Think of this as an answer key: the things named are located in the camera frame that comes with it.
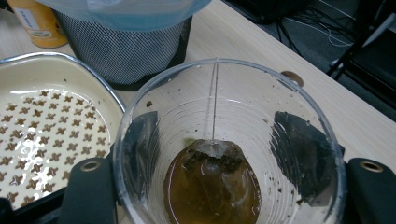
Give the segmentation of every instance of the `black mesh bin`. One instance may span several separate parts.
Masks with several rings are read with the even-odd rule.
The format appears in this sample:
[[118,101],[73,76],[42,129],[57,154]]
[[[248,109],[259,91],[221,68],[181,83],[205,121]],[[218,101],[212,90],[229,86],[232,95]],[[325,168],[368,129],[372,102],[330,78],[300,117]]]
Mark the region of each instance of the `black mesh bin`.
[[76,57],[114,89],[136,91],[163,70],[184,62],[189,19],[157,31],[116,31],[55,11]]

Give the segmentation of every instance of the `light wood surface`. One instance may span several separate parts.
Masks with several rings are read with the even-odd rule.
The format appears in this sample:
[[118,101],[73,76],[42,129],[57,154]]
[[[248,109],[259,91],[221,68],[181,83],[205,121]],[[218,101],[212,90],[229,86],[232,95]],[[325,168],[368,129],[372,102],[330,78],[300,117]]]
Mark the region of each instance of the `light wood surface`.
[[[0,11],[0,58],[35,51],[74,55],[68,45],[57,49],[34,46],[14,16]],[[186,62],[233,58],[259,63],[277,72],[292,71],[304,80],[304,89],[323,110],[345,160],[364,157],[396,170],[396,123],[367,105],[315,66],[286,48],[220,0],[214,0],[192,20]],[[117,91],[125,104],[134,92]]]

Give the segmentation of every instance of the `plastic bag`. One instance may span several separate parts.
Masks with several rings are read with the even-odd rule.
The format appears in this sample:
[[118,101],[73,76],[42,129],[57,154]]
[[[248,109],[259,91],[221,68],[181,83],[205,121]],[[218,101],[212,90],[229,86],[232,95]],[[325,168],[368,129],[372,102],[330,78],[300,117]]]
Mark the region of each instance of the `plastic bag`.
[[201,10],[210,0],[37,0],[79,21],[122,31],[161,30]]

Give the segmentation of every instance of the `brown cross pattern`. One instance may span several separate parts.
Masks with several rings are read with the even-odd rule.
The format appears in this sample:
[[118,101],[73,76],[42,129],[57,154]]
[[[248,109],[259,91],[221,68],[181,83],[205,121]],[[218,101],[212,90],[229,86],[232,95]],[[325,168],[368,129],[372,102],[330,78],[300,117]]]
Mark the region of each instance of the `brown cross pattern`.
[[66,130],[66,128],[58,128],[58,132],[56,132],[56,134],[64,135],[64,130]]
[[15,198],[18,196],[18,192],[12,193],[10,192],[7,195],[7,199],[9,199],[10,202],[15,203]]
[[76,159],[76,157],[67,157],[66,162],[64,164],[65,165],[67,165],[67,164],[73,165],[75,159]]
[[84,103],[84,101],[83,101],[83,100],[81,100],[81,99],[77,99],[76,105],[82,105],[83,103]]
[[89,154],[90,154],[90,151],[91,151],[91,147],[83,147],[83,148],[82,148],[81,154],[87,154],[87,155],[89,155]]
[[40,93],[40,96],[47,96],[48,95],[48,91],[42,91],[41,93]]
[[87,114],[85,114],[85,118],[92,118],[93,119],[93,115],[95,115],[95,113],[92,112],[88,112]]
[[76,132],[76,131],[72,131],[71,133],[70,133],[70,136],[69,137],[74,137],[74,138],[78,138],[78,134],[79,134],[79,132]]
[[29,112],[30,108],[29,107],[23,107],[20,111],[20,114],[27,114]]
[[76,109],[74,115],[81,115],[82,109]]
[[15,166],[15,169],[21,168],[22,170],[26,166],[27,161],[18,161],[18,164]]
[[105,145],[105,141],[106,141],[105,138],[98,137],[98,141],[96,142],[96,145],[104,146]]
[[43,131],[50,132],[50,130],[51,130],[52,127],[54,127],[54,126],[55,126],[55,124],[52,124],[52,125],[46,124],[46,125],[44,125]]
[[72,102],[73,96],[65,96],[64,102]]
[[44,154],[46,154],[47,150],[38,150],[37,153],[35,154],[36,157],[41,157],[44,158]]
[[50,161],[58,161],[59,157],[61,156],[61,153],[52,153],[51,158],[49,159]]
[[53,120],[53,118],[55,118],[55,114],[48,114],[46,119],[51,119]]
[[40,101],[34,101],[33,102],[33,105],[40,105],[40,106],[43,106],[44,104],[46,103],[46,101],[42,101],[42,100],[40,100]]
[[18,131],[18,130],[14,130],[14,131],[12,131],[11,137],[22,138],[23,137],[23,132],[22,131]]
[[25,140],[33,141],[34,139],[35,139],[35,133],[28,133],[27,136],[25,137]]
[[86,123],[85,124],[85,129],[91,129],[92,130],[92,127],[93,127],[93,123]]
[[25,99],[23,102],[26,103],[26,104],[30,104],[30,103],[33,102],[33,98],[31,98],[31,97],[26,97],[26,99]]
[[57,107],[58,107],[58,104],[55,104],[55,103],[51,103],[49,105],[49,109],[56,109]]
[[62,147],[62,143],[64,140],[55,140],[55,144],[53,144],[53,147]]
[[38,144],[47,144],[50,140],[50,137],[41,137],[40,141]]
[[12,181],[11,183],[9,183],[9,185],[19,185],[22,179],[23,179],[23,175],[20,176],[14,175],[12,176]]
[[81,122],[81,119],[74,119],[72,126],[79,126],[79,123]]
[[91,140],[92,140],[92,134],[84,134],[84,139],[82,140],[82,141],[88,141],[88,142],[91,142]]
[[42,166],[43,166],[43,164],[41,164],[41,165],[35,164],[35,165],[33,165],[33,169],[30,172],[32,172],[32,173],[37,172],[38,173],[38,172],[40,172]]
[[4,173],[0,172],[0,181],[3,181],[4,180],[4,176],[6,176],[6,175],[7,175],[7,172],[4,172]]
[[70,106],[64,105],[64,108],[62,108],[61,112],[69,112]]
[[70,178],[70,172],[64,171],[64,176],[62,176],[62,180],[69,179],[69,178]]
[[17,119],[17,122],[15,124],[23,125],[26,119]]
[[69,119],[69,117],[61,116],[61,118],[59,119],[59,122],[66,123],[68,119]]
[[57,100],[59,100],[59,96],[61,96],[60,93],[54,93],[53,96],[52,96],[52,99],[57,99]]
[[17,143],[8,143],[7,147],[6,147],[6,151],[13,151],[15,150],[15,147],[17,146]]
[[98,129],[99,133],[104,133],[105,131],[106,131],[106,125],[99,126],[99,129]]
[[0,134],[5,134],[8,127],[0,127]]
[[56,168],[49,168],[49,171],[47,172],[47,175],[52,175],[52,176],[56,176],[56,172],[58,171],[58,167]]
[[35,113],[33,114],[33,117],[41,117],[41,113],[43,113],[43,111],[39,111],[35,109]]
[[23,203],[21,204],[22,207],[26,206],[28,203],[32,203],[35,200],[35,196],[33,197],[24,197],[23,198]]
[[0,165],[9,165],[11,160],[12,160],[12,157],[3,157],[0,161]]
[[67,148],[67,151],[76,151],[76,147],[77,147],[77,143],[73,144],[73,143],[69,143],[69,147]]
[[17,105],[9,104],[7,110],[14,111],[17,108]]
[[35,189],[37,187],[38,180],[29,180],[29,184],[26,186],[27,189]]
[[44,188],[43,188],[43,192],[52,192],[52,188],[55,186],[55,184],[46,184],[46,185],[44,185]]
[[39,123],[40,123],[39,121],[38,121],[38,122],[32,121],[32,122],[30,122],[29,128],[37,128],[37,126],[38,126]]
[[13,117],[12,115],[11,116],[5,115],[1,121],[10,122],[12,117]]
[[96,151],[96,157],[103,158],[105,155],[106,155],[106,152],[104,150],[97,150]]

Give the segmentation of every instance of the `brewed tea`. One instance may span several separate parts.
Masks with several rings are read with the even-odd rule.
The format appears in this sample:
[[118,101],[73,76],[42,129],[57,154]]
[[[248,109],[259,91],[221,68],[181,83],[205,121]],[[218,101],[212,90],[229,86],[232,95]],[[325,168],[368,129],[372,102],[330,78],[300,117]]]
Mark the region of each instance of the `brewed tea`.
[[258,180],[241,148],[221,142],[227,147],[220,158],[200,148],[207,147],[207,140],[196,140],[172,161],[164,181],[171,223],[256,222],[261,206]]

